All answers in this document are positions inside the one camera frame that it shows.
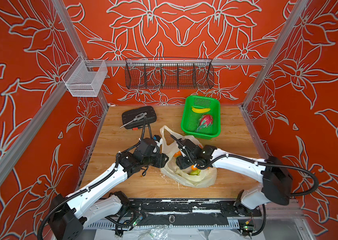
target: screwdriver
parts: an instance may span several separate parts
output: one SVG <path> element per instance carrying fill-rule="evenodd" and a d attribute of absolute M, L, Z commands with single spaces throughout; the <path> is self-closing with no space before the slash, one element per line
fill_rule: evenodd
<path fill-rule="evenodd" d="M 128 122 L 128 123 L 125 123 L 125 124 L 122 125 L 120 128 L 125 127 L 126 125 L 128 125 L 128 124 L 131 123 L 131 122 L 140 120 L 140 119 L 144 118 L 146 115 L 147 115 L 147 113 L 140 113 L 140 114 L 138 114 L 137 116 L 135 116 L 135 117 L 133 118 L 132 121 L 130 121 L 130 122 Z"/>

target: banana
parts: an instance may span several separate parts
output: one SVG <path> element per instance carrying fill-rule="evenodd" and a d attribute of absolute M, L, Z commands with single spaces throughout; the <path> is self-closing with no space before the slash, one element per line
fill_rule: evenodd
<path fill-rule="evenodd" d="M 191 107 L 191 109 L 195 113 L 207 113 L 207 112 L 210 111 L 210 108 L 195 108 L 195 107 Z"/>

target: dragon fruit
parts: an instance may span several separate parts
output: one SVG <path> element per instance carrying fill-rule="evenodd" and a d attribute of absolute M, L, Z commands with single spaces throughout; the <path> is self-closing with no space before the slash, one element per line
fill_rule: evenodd
<path fill-rule="evenodd" d="M 195 132 L 198 132 L 203 127 L 209 127 L 212 124 L 213 124 L 213 117 L 210 114 L 203 115 L 202 118 L 200 118 L 200 122 Z"/>

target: wooden tabletop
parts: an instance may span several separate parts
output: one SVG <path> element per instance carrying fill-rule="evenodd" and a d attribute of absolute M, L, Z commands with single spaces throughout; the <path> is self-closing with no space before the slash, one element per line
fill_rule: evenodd
<path fill-rule="evenodd" d="M 140 106 L 109 108 L 81 186 L 85 186 L 108 169 L 114 163 L 118 151 L 128 149 L 138 142 L 141 129 L 133 131 L 119 128 L 122 125 L 122 113 L 138 107 Z M 184 132 L 181 130 L 184 106 L 153 107 L 157 114 L 157 121 L 151 124 L 153 135 L 160 135 L 159 129 L 163 125 L 167 125 L 173 131 L 184 136 Z M 166 134 L 165 137 L 168 144 L 173 142 L 169 134 Z M 203 145 L 209 144 L 227 152 L 259 158 L 238 107 L 222 106 L 221 134 L 211 140 L 199 140 Z M 239 191 L 250 189 L 255 184 L 256 181 L 250 177 L 218 169 L 214 185 L 208 188 L 193 188 L 177 183 L 163 175 L 158 168 L 149 167 L 146 176 L 143 177 L 140 173 L 134 174 L 114 187 L 111 192 L 123 191 L 129 198 L 236 198 Z"/>

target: basket divider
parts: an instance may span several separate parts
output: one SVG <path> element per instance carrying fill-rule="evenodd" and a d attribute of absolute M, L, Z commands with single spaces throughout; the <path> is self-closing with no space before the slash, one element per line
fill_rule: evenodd
<path fill-rule="evenodd" d="M 161 74 L 161 88 L 164 86 L 164 78 L 162 77 L 162 63 L 160 63 L 160 74 Z"/>
<path fill-rule="evenodd" d="M 208 73 L 206 74 L 206 82 L 208 82 L 209 89 L 211 88 L 211 86 L 210 86 L 210 78 L 209 78 L 210 67 L 211 67 L 211 61 L 209 63 L 209 67 L 208 67 Z"/>
<path fill-rule="evenodd" d="M 177 88 L 180 87 L 180 70 L 178 69 L 178 63 L 177 63 Z"/>
<path fill-rule="evenodd" d="M 144 63 L 144 85 L 147 88 L 146 63 Z"/>
<path fill-rule="evenodd" d="M 195 75 L 195 64 L 193 63 L 193 85 L 196 88 L 197 82 L 196 82 L 196 75 Z"/>
<path fill-rule="evenodd" d="M 129 66 L 130 66 L 130 64 L 128 63 L 128 61 L 125 59 L 125 62 L 126 62 L 126 64 L 125 64 L 125 68 L 126 68 L 126 70 L 127 70 L 127 72 L 125 72 L 125 77 L 126 77 L 126 75 L 128 75 L 128 78 L 127 78 L 127 82 L 126 82 L 126 87 L 128 88 L 128 89 L 130 89 L 130 85 L 131 85 L 131 83 L 132 83 L 132 76 L 130 75 L 130 71 L 129 71 Z"/>

